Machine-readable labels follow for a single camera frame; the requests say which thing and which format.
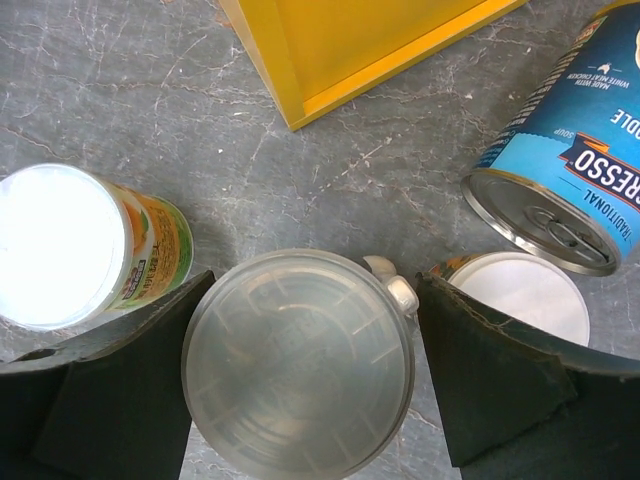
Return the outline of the blue yellow can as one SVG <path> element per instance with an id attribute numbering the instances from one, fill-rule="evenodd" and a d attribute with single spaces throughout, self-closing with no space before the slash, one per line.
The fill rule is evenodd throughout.
<path id="1" fill-rule="evenodd" d="M 419 300 L 388 259 L 257 256 L 204 294 L 184 338 L 186 405 L 206 442 L 257 479 L 343 479 L 411 402 Z"/>

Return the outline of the blue soup can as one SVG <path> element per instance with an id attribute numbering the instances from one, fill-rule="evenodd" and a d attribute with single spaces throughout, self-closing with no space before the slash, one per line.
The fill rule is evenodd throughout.
<path id="1" fill-rule="evenodd" d="M 639 242 L 639 5 L 582 28 L 464 176 L 492 228 L 528 253 L 608 276 Z"/>

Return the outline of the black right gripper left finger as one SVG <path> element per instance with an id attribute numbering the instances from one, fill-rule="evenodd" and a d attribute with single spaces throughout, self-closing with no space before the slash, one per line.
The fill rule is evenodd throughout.
<path id="1" fill-rule="evenodd" d="M 154 303 L 1 365 L 4 479 L 176 479 L 191 428 L 181 384 L 206 271 Z"/>

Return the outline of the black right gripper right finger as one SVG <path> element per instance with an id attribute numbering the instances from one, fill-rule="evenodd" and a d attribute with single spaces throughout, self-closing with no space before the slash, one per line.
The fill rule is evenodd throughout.
<path id="1" fill-rule="evenodd" d="M 417 277 L 452 465 L 465 479 L 635 479 L 639 364 L 560 339 Z"/>

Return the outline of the small can white lid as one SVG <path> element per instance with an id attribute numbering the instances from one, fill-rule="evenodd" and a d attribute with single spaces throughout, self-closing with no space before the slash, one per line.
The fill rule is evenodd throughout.
<path id="1" fill-rule="evenodd" d="M 561 339 L 589 344 L 585 300 L 547 260 L 513 251 L 482 253 L 451 258 L 430 272 L 495 310 Z"/>

